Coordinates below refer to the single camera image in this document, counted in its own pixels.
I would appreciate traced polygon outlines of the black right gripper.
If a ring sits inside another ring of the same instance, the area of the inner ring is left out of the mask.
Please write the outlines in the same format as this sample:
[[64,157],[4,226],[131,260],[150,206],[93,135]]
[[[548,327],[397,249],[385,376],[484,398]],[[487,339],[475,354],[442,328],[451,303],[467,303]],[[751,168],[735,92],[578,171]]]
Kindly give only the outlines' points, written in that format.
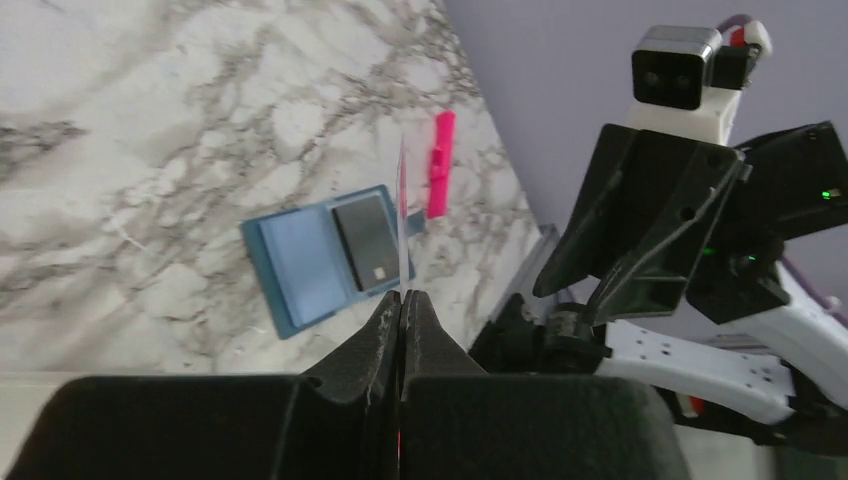
[[716,324],[788,305],[777,263],[786,241],[846,224],[847,156],[830,121],[736,148],[739,182],[731,147],[604,125],[534,295],[598,279],[579,311],[589,325],[669,316],[689,283]]

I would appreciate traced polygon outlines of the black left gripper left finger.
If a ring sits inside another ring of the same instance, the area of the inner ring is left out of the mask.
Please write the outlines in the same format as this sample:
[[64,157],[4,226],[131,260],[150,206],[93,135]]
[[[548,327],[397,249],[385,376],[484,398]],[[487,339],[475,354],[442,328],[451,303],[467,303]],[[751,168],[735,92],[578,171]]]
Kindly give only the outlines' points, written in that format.
[[401,298],[299,375],[87,376],[58,388],[10,479],[395,479]]

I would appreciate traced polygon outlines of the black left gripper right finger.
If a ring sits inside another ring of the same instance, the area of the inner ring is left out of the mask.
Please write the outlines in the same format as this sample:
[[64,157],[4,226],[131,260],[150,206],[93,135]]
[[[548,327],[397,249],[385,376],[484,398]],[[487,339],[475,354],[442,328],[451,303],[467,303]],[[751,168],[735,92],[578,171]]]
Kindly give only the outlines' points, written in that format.
[[485,372],[442,328],[429,296],[401,310],[405,479],[686,479],[663,401],[589,375]]

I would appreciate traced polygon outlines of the teal card holder wallet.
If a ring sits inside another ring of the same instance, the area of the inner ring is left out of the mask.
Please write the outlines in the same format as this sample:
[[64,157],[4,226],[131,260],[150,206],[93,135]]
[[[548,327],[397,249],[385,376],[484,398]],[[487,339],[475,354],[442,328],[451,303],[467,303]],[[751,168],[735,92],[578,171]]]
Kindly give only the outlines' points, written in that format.
[[331,210],[364,196],[384,202],[397,246],[396,209],[384,185],[244,221],[241,226],[271,321],[291,338],[336,313],[399,287],[399,276],[359,291]]

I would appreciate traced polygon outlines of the dark credit card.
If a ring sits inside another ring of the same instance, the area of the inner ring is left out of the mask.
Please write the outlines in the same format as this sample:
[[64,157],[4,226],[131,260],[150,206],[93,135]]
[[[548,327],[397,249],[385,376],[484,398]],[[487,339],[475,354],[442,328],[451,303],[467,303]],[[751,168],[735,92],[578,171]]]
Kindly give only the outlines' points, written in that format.
[[339,204],[331,213],[359,291],[372,290],[398,278],[395,233],[379,195]]

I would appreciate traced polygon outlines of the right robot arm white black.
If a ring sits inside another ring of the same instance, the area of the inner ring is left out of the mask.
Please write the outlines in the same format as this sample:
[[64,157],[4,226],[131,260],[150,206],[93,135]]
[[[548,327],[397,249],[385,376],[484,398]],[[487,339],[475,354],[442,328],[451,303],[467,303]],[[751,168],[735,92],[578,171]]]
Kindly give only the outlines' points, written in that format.
[[642,382],[680,425],[843,457],[847,322],[784,250],[846,221],[830,122],[735,147],[607,124],[565,235],[470,354]]

